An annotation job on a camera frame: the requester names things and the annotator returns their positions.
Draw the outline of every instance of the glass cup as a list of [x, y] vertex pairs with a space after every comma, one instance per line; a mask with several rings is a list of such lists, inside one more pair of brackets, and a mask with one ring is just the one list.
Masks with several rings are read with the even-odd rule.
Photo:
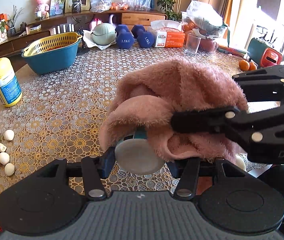
[[196, 36], [194, 33], [187, 34], [186, 45], [184, 53], [195, 55], [200, 45], [201, 38]]

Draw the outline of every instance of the pink toy figure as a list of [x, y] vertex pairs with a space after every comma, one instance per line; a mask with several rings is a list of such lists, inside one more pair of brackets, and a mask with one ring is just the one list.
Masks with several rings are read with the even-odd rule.
[[48, 0], [36, 0], [38, 6], [36, 7], [36, 12], [41, 11], [43, 17], [48, 17], [48, 11], [50, 10], [50, 6], [47, 4]]

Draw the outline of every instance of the white cloth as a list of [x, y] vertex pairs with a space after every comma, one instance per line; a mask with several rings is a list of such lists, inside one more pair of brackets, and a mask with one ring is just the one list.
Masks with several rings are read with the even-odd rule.
[[85, 44], [88, 48], [92, 47], [98, 47], [100, 50], [106, 49], [107, 47], [110, 47], [112, 44], [116, 44], [116, 41], [111, 42], [108, 45], [102, 46], [96, 44], [92, 39], [91, 39], [91, 33], [90, 31], [83, 30], [83, 40], [85, 41]]

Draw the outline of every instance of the pink bottle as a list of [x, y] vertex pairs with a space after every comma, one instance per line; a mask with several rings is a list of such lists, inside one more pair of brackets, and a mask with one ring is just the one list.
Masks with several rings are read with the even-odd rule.
[[90, 22], [90, 31], [93, 31], [94, 28], [95, 28], [97, 25], [101, 24], [101, 23], [102, 23], [101, 19], [95, 17], [95, 18]]

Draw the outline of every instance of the vase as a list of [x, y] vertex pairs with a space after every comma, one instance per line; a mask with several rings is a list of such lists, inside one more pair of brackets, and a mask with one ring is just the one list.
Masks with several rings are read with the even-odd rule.
[[15, 27], [12, 27], [12, 28], [9, 28], [9, 29], [8, 29], [7, 35], [8, 35], [8, 37], [12, 37], [12, 36], [15, 35], [16, 32], [17, 32], [17, 31], [16, 31]]
[[80, 3], [72, 3], [72, 12], [81, 12], [81, 4]]

